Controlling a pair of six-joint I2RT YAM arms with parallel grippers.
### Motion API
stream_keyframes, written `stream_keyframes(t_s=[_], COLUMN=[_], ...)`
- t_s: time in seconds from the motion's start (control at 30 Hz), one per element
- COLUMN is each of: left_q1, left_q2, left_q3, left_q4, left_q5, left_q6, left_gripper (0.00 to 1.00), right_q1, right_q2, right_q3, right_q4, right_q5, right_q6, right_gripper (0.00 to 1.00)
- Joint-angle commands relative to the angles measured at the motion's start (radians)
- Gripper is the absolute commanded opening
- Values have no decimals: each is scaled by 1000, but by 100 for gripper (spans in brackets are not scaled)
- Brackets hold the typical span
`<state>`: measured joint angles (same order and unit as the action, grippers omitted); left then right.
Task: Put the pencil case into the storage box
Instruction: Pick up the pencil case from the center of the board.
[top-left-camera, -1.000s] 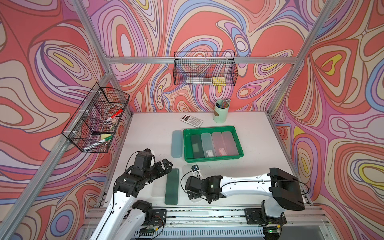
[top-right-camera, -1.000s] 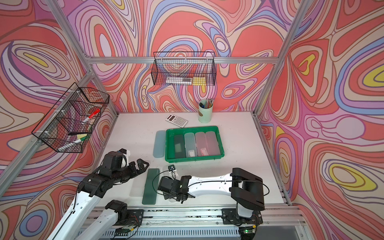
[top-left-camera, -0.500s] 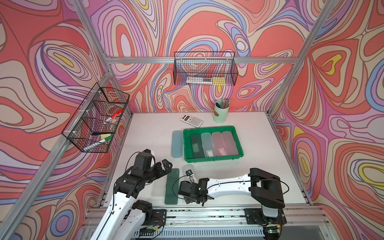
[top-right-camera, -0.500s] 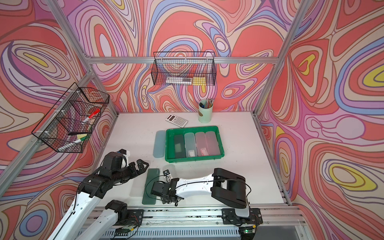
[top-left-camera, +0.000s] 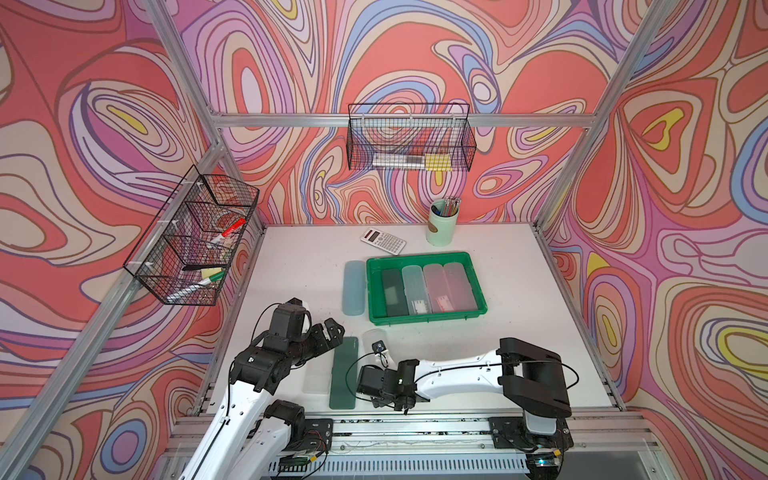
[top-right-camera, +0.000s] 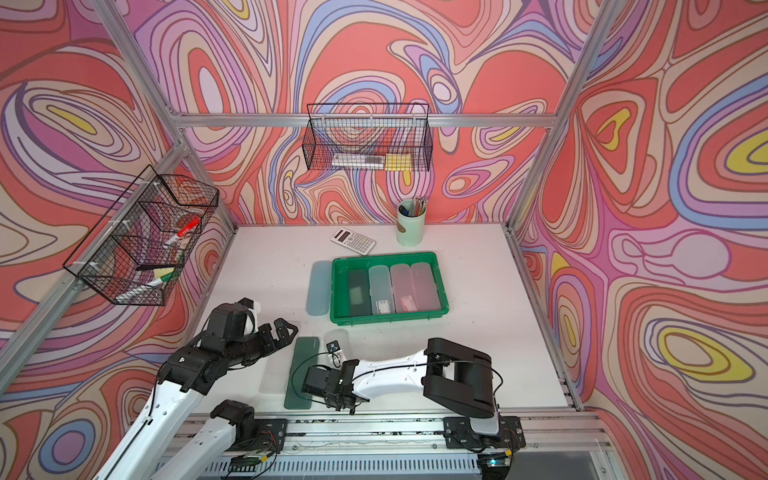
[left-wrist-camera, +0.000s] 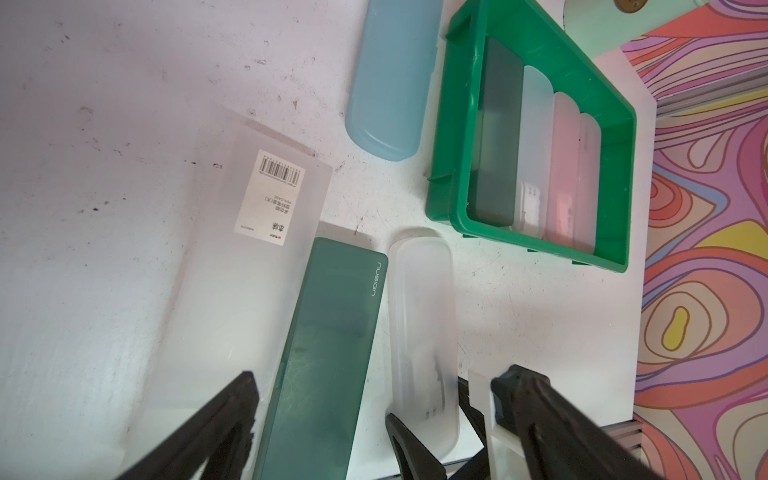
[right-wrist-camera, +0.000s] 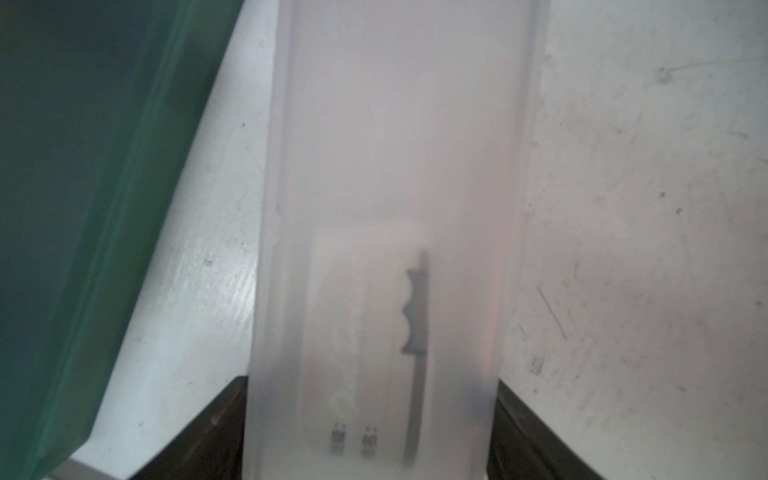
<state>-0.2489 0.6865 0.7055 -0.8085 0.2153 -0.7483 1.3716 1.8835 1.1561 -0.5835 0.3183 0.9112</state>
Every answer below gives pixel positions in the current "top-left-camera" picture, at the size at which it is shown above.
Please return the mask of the pink pencil case small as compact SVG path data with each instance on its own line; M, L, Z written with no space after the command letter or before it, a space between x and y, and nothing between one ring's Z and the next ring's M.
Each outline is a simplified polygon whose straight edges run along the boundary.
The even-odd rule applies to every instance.
M461 263L451 262L444 266L449 299L455 311L475 311L477 303L466 270Z

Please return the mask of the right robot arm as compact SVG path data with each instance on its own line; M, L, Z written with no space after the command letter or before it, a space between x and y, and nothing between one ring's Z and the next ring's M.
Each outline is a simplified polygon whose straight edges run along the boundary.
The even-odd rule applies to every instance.
M500 394L522 409L529 432L551 436L556 421L572 415L565 379L569 369L559 354L506 337L497 349L468 358L403 360L381 374L382 383L370 397L407 412L419 402L448 395Z

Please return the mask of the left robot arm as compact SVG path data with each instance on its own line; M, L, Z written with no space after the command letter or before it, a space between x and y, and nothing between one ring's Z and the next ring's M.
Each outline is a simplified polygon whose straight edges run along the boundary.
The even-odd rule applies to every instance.
M275 398L298 365L343 343L334 319L291 333L292 320L274 320L234 359L225 403L214 416L182 479L260 479L270 463L301 435L304 410Z

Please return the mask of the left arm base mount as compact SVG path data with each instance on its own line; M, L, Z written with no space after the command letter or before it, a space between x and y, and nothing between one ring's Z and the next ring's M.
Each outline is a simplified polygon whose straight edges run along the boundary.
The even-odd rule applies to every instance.
M286 400L275 400L263 414L265 419L277 419L289 429L284 451L315 451L326 453L332 446L333 423L331 418L307 418L305 409Z

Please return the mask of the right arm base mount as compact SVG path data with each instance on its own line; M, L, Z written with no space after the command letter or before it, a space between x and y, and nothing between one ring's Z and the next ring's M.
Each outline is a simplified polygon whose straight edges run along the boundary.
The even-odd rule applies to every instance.
M534 453L540 449L567 451L574 446L564 418L547 418L524 412L522 416L490 417L488 421L496 449Z

